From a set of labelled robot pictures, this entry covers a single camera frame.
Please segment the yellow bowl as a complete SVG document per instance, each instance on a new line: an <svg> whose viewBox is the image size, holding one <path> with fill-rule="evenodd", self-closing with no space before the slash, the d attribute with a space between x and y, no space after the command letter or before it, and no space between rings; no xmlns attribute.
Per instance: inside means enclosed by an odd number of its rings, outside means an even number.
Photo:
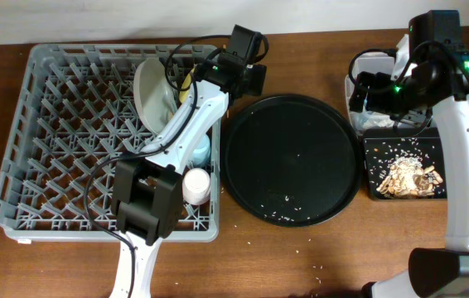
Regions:
<svg viewBox="0 0 469 298"><path fill-rule="evenodd" d="M181 84L181 91L179 92L178 99L180 103L185 103L188 94L191 92L192 86L192 75L195 69L192 69L185 77Z"/></svg>

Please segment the food scraps pile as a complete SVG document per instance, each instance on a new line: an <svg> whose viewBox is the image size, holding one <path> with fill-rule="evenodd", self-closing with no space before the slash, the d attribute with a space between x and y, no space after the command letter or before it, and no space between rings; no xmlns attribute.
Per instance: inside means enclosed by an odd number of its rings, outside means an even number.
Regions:
<svg viewBox="0 0 469 298"><path fill-rule="evenodd" d="M393 199L433 197L444 182L435 166L424 167L417 157L397 158L382 178L375 191Z"/></svg>

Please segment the light blue cup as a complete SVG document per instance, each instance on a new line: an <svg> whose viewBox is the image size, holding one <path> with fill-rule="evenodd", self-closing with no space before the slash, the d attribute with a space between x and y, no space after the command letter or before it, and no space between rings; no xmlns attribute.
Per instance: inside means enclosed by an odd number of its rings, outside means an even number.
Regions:
<svg viewBox="0 0 469 298"><path fill-rule="evenodd" d="M191 164L193 167L206 167L210 162L210 139L207 134L198 142L191 155Z"/></svg>

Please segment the grey round plate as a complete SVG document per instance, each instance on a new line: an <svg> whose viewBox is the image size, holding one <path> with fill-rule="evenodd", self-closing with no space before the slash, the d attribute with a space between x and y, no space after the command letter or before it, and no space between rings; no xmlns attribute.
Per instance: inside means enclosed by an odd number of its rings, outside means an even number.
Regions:
<svg viewBox="0 0 469 298"><path fill-rule="evenodd" d="M164 65L158 58L148 58L136 69L133 100L144 127L159 134L177 111L175 93L168 84Z"/></svg>

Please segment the pink cup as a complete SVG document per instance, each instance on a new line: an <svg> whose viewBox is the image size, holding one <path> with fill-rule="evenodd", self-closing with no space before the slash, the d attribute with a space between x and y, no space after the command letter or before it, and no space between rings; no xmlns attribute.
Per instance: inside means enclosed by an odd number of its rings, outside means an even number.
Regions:
<svg viewBox="0 0 469 298"><path fill-rule="evenodd" d="M183 199L192 205L201 205L210 199L210 175L201 168L189 170L182 182Z"/></svg>

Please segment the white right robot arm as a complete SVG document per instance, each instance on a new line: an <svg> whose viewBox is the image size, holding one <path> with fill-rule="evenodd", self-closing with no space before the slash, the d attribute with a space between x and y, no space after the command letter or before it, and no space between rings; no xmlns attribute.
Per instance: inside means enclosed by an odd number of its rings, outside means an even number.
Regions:
<svg viewBox="0 0 469 298"><path fill-rule="evenodd" d="M425 112L438 128L447 187L443 248L415 248L407 269L363 286L365 297L469 297L469 50L456 10L432 10L409 21L391 74L350 68L351 111L371 110L401 122Z"/></svg>

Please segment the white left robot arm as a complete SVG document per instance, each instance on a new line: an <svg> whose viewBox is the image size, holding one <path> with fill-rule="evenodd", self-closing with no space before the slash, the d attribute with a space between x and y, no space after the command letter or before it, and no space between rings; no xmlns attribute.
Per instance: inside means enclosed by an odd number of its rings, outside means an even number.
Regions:
<svg viewBox="0 0 469 298"><path fill-rule="evenodd" d="M170 122L140 152L126 151L115 165L111 212L121 253L113 297L149 297L162 241L183 207L183 172L197 143L243 95L264 87L268 38L236 25L225 48L214 49L189 73L189 94Z"/></svg>

